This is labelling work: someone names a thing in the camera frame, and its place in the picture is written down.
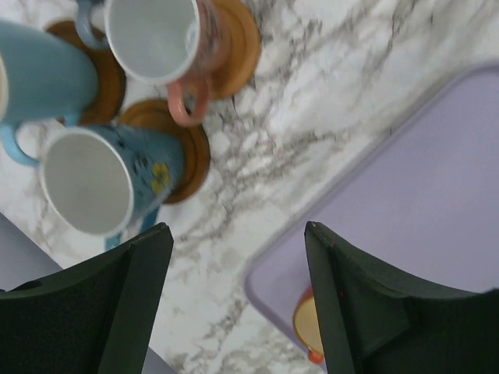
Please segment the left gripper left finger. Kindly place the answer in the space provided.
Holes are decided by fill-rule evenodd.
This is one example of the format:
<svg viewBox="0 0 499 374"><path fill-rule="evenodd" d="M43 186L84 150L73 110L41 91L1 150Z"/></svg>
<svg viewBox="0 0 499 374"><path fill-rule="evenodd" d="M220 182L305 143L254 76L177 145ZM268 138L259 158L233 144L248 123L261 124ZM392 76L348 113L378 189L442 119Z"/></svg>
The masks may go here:
<svg viewBox="0 0 499 374"><path fill-rule="evenodd" d="M1 292L3 373L141 373L172 257L156 224L121 245Z"/></svg>

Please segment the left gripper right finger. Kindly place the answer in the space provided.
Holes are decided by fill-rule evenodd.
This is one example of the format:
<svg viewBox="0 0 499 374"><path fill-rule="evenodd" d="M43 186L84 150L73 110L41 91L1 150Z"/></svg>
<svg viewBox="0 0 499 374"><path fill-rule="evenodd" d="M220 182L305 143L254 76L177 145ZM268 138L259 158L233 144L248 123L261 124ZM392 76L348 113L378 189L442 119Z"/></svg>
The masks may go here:
<svg viewBox="0 0 499 374"><path fill-rule="evenodd" d="M497 372L497 289L424 280L319 222L304 238L329 373Z"/></svg>

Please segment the orange topped blue cup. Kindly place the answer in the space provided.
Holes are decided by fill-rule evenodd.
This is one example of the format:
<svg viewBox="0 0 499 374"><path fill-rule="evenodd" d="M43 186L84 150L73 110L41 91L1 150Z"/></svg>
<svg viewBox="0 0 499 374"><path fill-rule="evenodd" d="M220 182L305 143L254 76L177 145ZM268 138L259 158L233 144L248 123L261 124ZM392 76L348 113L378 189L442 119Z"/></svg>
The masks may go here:
<svg viewBox="0 0 499 374"><path fill-rule="evenodd" d="M297 303L292 325L295 335L307 349L308 359L314 364L321 364L324 361L324 349L311 285Z"/></svg>

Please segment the large blue mug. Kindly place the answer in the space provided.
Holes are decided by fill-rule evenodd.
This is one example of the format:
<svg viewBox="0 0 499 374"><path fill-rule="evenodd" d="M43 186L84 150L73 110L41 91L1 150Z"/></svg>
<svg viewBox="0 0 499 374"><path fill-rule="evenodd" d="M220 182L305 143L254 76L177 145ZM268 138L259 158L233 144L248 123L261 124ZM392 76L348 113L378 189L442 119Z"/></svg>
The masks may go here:
<svg viewBox="0 0 499 374"><path fill-rule="evenodd" d="M65 129L41 158L48 201L71 227L113 249L129 226L148 229L179 185L186 153L180 139L153 129L95 125Z"/></svg>

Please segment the dark brown ringed coaster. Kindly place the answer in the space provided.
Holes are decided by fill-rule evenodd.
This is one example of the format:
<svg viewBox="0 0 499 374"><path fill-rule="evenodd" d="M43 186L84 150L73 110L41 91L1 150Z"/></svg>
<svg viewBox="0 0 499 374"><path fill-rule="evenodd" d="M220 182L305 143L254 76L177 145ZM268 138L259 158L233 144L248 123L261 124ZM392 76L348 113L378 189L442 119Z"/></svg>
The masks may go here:
<svg viewBox="0 0 499 374"><path fill-rule="evenodd" d="M153 129L177 138L184 149L184 172L165 205L180 203L194 195L205 182L210 168L211 151L202 125L179 126L168 110L168 102L150 99L132 105L119 116L119 123Z"/></svg>

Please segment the dark brown grooved coaster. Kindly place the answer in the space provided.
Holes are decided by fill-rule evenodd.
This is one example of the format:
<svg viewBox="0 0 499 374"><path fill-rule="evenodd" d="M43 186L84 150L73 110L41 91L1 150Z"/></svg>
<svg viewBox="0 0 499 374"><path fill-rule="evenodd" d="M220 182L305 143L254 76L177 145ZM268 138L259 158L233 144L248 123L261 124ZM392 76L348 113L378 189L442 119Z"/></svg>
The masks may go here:
<svg viewBox="0 0 499 374"><path fill-rule="evenodd" d="M80 49L94 64L98 76L98 91L94 102L87 107L78 125L110 122L120 111L126 94L126 74L112 52L87 47L76 32L72 20L50 24L45 31Z"/></svg>

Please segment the cream white mug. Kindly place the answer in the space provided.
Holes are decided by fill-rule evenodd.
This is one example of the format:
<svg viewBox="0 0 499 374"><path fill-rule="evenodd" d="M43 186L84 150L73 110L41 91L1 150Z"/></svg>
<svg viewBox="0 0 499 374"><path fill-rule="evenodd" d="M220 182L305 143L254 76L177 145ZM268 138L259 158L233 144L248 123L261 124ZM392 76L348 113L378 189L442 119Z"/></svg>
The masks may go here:
<svg viewBox="0 0 499 374"><path fill-rule="evenodd" d="M24 122L64 118L75 126L97 90L97 71L81 50L40 30L1 21L1 141L15 162L38 165L17 143Z"/></svg>

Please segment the pink handled white mug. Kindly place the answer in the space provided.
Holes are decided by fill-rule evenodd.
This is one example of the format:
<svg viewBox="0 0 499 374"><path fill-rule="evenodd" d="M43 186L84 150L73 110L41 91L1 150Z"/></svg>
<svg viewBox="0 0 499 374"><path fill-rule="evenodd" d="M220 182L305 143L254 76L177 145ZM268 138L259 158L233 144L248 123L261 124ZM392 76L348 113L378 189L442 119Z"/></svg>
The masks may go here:
<svg viewBox="0 0 499 374"><path fill-rule="evenodd" d="M164 85L181 126L207 112L211 73L230 50L227 26L212 1L109 1L105 32L121 67L133 78Z"/></svg>

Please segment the light wooden coaster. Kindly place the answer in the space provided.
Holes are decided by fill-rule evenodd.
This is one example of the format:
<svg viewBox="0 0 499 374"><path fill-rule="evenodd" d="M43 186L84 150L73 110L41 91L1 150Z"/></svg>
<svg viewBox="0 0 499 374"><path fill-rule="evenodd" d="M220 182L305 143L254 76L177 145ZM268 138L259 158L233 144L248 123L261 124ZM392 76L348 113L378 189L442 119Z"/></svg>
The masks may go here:
<svg viewBox="0 0 499 374"><path fill-rule="evenodd" d="M230 40L224 63L211 73L211 100L222 100L250 81L260 58L260 34L253 14L241 1L213 3Z"/></svg>

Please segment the grey white mug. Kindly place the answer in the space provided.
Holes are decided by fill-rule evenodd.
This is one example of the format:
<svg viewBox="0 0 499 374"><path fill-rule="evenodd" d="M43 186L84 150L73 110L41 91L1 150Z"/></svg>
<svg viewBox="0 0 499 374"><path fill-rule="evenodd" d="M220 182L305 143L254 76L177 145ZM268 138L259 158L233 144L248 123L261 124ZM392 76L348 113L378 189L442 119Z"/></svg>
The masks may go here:
<svg viewBox="0 0 499 374"><path fill-rule="evenodd" d="M92 12L97 6L103 5L103 0L76 0L77 12L75 28L81 41L94 50L108 49L106 37L97 38L94 35L91 23Z"/></svg>

